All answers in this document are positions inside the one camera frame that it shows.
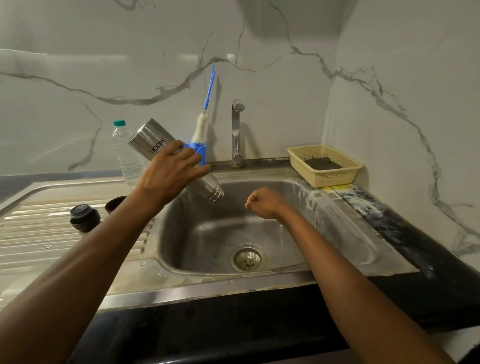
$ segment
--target basket rim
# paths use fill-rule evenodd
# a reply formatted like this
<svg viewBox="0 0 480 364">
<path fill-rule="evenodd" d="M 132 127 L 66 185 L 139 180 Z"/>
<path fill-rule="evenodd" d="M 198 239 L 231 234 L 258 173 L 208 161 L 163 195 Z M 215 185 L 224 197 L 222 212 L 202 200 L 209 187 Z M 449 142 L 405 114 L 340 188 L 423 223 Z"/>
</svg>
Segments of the basket rim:
<svg viewBox="0 0 480 364">
<path fill-rule="evenodd" d="M 334 170 L 315 170 L 313 169 L 312 167 L 310 167 L 307 163 L 305 163 L 299 156 L 297 156 L 295 154 L 295 149 L 300 149 L 300 148 L 308 148 L 308 147 L 312 147 L 312 146 L 315 146 L 315 147 L 326 147 L 326 148 L 330 148 L 336 152 L 338 152 L 339 154 L 343 155 L 344 157 L 350 159 L 352 162 L 356 163 L 357 166 L 356 167 L 342 167 L 342 168 L 336 168 Z M 299 161 L 304 167 L 306 167 L 310 172 L 314 172 L 316 174 L 329 174 L 329 173 L 332 173 L 332 172 L 336 172 L 338 173 L 339 171 L 351 171 L 351 170 L 360 170 L 363 168 L 363 164 L 358 162 L 356 159 L 346 155 L 345 153 L 339 151 L 338 149 L 336 148 L 333 148 L 332 146 L 329 146 L 329 145 L 326 145 L 326 144 L 312 144 L 312 145 L 309 145 L 309 146 L 293 146 L 293 147 L 290 147 L 287 149 L 288 153 L 290 154 L 291 157 L 294 157 L 297 161 Z"/>
</svg>

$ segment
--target blue brush handle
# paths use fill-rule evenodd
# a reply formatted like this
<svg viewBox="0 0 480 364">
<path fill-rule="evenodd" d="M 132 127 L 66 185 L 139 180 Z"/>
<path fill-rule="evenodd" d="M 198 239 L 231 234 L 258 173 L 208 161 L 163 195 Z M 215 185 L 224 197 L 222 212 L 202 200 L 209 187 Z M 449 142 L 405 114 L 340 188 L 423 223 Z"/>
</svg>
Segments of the blue brush handle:
<svg viewBox="0 0 480 364">
<path fill-rule="evenodd" d="M 213 85 L 213 80 L 215 79 L 215 66 L 212 66 L 212 75 L 210 76 L 210 85 L 208 85 L 208 92 L 207 92 L 207 98 L 205 99 L 205 105 L 204 105 L 204 110 L 207 110 L 208 107 L 208 101 L 210 100 L 210 92 L 212 92 L 212 85 Z"/>
</svg>

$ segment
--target faucet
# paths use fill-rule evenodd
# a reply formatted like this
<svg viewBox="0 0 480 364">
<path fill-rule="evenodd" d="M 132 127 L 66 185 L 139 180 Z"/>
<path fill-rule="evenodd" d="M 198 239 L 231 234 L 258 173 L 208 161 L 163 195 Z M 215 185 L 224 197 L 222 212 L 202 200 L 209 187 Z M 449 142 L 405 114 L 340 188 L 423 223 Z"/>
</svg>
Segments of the faucet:
<svg viewBox="0 0 480 364">
<path fill-rule="evenodd" d="M 239 167 L 243 162 L 243 155 L 240 152 L 240 111 L 244 111 L 245 106 L 237 98 L 232 101 L 232 160 L 235 167 Z"/>
</svg>

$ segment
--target drain strainer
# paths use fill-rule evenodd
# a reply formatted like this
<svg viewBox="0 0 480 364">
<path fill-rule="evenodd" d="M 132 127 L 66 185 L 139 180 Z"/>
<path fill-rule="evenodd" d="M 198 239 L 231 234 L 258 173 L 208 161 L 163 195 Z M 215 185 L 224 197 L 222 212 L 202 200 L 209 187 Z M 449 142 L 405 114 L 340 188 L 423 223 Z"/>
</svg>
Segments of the drain strainer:
<svg viewBox="0 0 480 364">
<path fill-rule="evenodd" d="M 243 248 L 233 256 L 233 263 L 240 270 L 257 270 L 262 265 L 262 255 L 253 248 Z"/>
</svg>

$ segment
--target hand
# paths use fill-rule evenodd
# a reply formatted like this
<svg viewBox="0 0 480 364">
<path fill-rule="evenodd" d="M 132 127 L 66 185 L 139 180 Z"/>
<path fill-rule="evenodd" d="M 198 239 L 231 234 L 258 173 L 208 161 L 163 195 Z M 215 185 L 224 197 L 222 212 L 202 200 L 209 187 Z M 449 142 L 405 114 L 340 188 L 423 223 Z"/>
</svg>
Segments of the hand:
<svg viewBox="0 0 480 364">
<path fill-rule="evenodd" d="M 176 140 L 157 153 L 132 192 L 140 194 L 155 214 L 177 197 L 187 184 L 205 176 L 211 169 L 208 164 L 194 168 L 202 156 L 192 148 L 174 154 L 183 146 L 183 142 Z"/>
<path fill-rule="evenodd" d="M 278 192 L 263 187 L 249 196 L 245 207 L 261 218 L 278 220 L 281 217 L 282 210 L 289 209 L 290 205 Z"/>
</svg>

